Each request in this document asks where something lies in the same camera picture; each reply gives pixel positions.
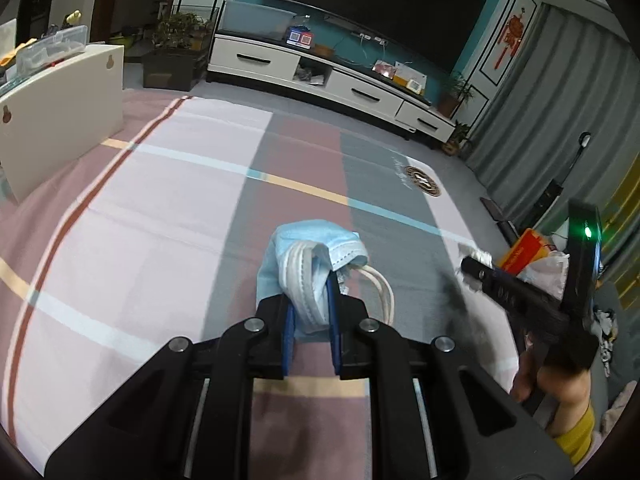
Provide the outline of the person's right hand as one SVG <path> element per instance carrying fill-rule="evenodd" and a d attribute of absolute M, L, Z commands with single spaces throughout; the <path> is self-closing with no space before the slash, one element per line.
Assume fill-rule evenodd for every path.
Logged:
<path fill-rule="evenodd" d="M 551 366 L 539 365 L 534 348 L 528 348 L 520 356 L 520 367 L 510 395 L 515 401 L 523 402 L 535 386 L 558 402 L 554 417 L 546 427 L 550 437 L 559 437 L 572 430 L 590 408 L 589 370 L 572 375 Z"/>

